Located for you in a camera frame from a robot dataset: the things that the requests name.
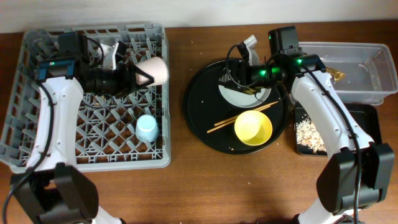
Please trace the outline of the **yellow bowl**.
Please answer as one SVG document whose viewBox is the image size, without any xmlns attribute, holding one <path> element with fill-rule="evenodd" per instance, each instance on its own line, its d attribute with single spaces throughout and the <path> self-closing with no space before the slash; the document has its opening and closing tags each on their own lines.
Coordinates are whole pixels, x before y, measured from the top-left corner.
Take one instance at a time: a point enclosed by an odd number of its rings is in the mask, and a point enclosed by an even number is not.
<svg viewBox="0 0 398 224">
<path fill-rule="evenodd" d="M 264 113 L 249 110 L 237 117 L 234 132 L 243 144 L 260 146 L 270 140 L 273 127 L 271 120 Z"/>
</svg>

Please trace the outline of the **food scraps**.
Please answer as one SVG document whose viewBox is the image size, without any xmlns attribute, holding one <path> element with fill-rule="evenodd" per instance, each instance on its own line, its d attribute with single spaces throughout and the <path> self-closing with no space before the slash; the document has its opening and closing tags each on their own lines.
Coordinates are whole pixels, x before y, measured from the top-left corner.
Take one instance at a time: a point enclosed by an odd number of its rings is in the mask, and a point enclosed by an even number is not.
<svg viewBox="0 0 398 224">
<path fill-rule="evenodd" d="M 313 121 L 305 119 L 296 124 L 296 142 L 301 146 L 307 146 L 313 153 L 326 151 L 324 142 L 317 131 Z"/>
</svg>

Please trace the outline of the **gold snack wrapper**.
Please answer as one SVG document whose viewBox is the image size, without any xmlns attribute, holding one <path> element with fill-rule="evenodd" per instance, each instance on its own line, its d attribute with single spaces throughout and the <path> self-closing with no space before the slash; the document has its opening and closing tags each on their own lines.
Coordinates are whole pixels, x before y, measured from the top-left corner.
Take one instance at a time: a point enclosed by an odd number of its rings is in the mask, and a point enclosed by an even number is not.
<svg viewBox="0 0 398 224">
<path fill-rule="evenodd" d="M 339 82 L 345 77 L 345 74 L 343 72 L 336 70 L 334 68 L 327 67 L 326 72 L 332 76 L 334 82 Z"/>
</svg>

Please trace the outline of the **blue cup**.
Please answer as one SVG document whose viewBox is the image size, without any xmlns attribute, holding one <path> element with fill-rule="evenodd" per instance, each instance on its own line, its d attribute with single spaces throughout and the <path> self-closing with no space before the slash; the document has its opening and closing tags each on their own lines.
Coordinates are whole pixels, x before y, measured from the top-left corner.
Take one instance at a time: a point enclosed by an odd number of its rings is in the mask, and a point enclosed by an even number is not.
<svg viewBox="0 0 398 224">
<path fill-rule="evenodd" d="M 142 142 L 154 142 L 159 135 L 159 127 L 156 119 L 144 114 L 140 116 L 136 123 L 136 136 Z"/>
</svg>

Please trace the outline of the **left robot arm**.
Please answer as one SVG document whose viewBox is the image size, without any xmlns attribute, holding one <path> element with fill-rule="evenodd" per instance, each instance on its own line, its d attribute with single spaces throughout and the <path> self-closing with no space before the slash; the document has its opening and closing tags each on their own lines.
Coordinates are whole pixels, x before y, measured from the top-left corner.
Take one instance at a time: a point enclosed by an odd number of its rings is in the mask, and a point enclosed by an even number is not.
<svg viewBox="0 0 398 224">
<path fill-rule="evenodd" d="M 34 223 L 121 223 L 99 205 L 96 185 L 76 166 L 76 120 L 84 93 L 124 97 L 163 85 L 169 68 L 160 57 L 126 65 L 125 45 L 90 65 L 91 39 L 77 32 L 58 37 L 54 58 L 39 65 L 40 114 L 34 149 L 22 174 L 11 177 L 15 198 Z"/>
</svg>

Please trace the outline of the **pink cup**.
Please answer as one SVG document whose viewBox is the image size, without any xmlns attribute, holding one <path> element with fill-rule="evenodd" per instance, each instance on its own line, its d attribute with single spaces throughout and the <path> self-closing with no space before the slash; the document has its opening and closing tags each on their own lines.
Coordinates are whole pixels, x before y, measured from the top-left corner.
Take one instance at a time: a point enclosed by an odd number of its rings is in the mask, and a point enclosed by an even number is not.
<svg viewBox="0 0 398 224">
<path fill-rule="evenodd" d="M 154 78 L 154 82 L 152 84 L 148 84 L 148 86 L 163 85 L 169 79 L 168 66 L 160 57 L 153 57 L 143 62 L 139 62 L 136 67 Z"/>
</svg>

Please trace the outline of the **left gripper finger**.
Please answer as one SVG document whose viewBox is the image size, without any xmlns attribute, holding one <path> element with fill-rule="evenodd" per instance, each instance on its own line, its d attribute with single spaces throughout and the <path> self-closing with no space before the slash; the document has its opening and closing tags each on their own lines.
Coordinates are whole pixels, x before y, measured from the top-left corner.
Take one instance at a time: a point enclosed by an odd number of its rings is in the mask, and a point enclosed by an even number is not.
<svg viewBox="0 0 398 224">
<path fill-rule="evenodd" d="M 151 86 L 154 84 L 154 79 L 146 79 L 146 80 L 136 80 L 136 83 L 134 84 L 135 88 L 146 88 L 147 86 Z"/>
<path fill-rule="evenodd" d="M 132 66 L 133 74 L 136 76 L 136 80 L 154 80 L 154 77 L 143 71 L 137 65 Z"/>
</svg>

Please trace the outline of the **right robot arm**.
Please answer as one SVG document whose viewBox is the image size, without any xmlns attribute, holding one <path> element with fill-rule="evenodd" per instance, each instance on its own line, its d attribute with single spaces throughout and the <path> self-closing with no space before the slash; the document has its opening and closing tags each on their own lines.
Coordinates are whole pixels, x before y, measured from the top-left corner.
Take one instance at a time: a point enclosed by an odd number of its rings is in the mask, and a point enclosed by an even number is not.
<svg viewBox="0 0 398 224">
<path fill-rule="evenodd" d="M 255 95 L 278 84 L 305 109 L 320 134 L 328 163 L 317 179 L 316 201 L 294 216 L 294 223 L 358 223 L 358 213 L 383 201 L 394 166 L 394 151 L 376 144 L 354 120 L 333 88 L 333 77 L 321 58 L 306 54 L 294 26 L 268 33 L 271 57 L 260 63 L 256 38 L 235 45 L 242 56 L 228 68 L 223 85 Z"/>
</svg>

